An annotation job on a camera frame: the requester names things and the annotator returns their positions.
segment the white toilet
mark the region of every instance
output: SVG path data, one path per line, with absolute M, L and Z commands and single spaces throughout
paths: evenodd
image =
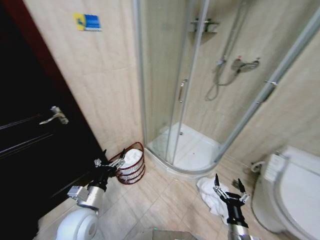
M 320 157 L 291 146 L 279 152 L 262 166 L 253 212 L 271 232 L 320 240 Z

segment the red wicker basket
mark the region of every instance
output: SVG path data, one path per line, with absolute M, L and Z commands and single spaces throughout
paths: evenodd
M 138 149 L 142 152 L 142 156 L 140 159 L 133 164 L 132 166 L 119 168 L 116 174 L 118 180 L 122 184 L 134 184 L 138 182 L 145 174 L 146 165 L 145 165 L 145 153 L 144 153 L 144 146 L 140 142 L 135 142 L 131 146 L 125 149 L 125 152 L 128 152 L 131 149 Z M 110 159 L 110 161 L 115 161 L 120 157 L 120 153 Z

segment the sticker on wall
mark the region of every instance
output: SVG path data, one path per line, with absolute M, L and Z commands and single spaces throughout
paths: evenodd
M 79 31 L 101 31 L 97 15 L 74 13 L 73 18 Z

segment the door lever handle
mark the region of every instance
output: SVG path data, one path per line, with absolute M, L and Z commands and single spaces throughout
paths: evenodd
M 64 115 L 64 113 L 60 110 L 59 107 L 53 106 L 53 107 L 51 107 L 50 110 L 51 110 L 51 112 L 53 112 L 53 116 L 45 121 L 41 121 L 39 123 L 39 125 L 47 124 L 47 123 L 51 122 L 53 119 L 59 119 L 62 124 L 69 123 L 68 118 Z
M 188 80 L 185 78 L 185 79 L 181 82 L 181 84 L 180 84 L 180 90 L 179 90 L 179 95 L 178 95 L 178 101 L 179 101 L 179 103 L 183 103 L 183 102 L 184 102 L 184 101 L 182 100 L 182 91 L 183 91 L 184 86 L 185 86 L 185 84 L 186 84 L 187 81 L 188 81 Z

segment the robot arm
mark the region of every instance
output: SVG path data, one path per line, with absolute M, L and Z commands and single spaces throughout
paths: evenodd
M 250 196 L 246 193 L 245 186 L 242 184 L 239 178 L 238 185 L 241 195 L 232 192 L 225 192 L 220 187 L 218 174 L 215 175 L 213 190 L 226 204 L 228 209 L 229 218 L 226 220 L 229 227 L 228 239 L 259 240 L 259 238 L 249 235 L 249 227 L 245 222 L 245 217 L 241 212 L 241 207 L 245 205 Z
M 76 200 L 82 208 L 71 212 L 58 227 L 56 240 L 102 240 L 103 236 L 98 231 L 98 211 L 102 206 L 103 194 L 107 190 L 108 178 L 114 177 L 116 171 L 125 163 L 125 149 L 120 158 L 110 162 L 105 157 L 94 160 L 95 178 L 83 186 L 72 186 L 68 196 Z

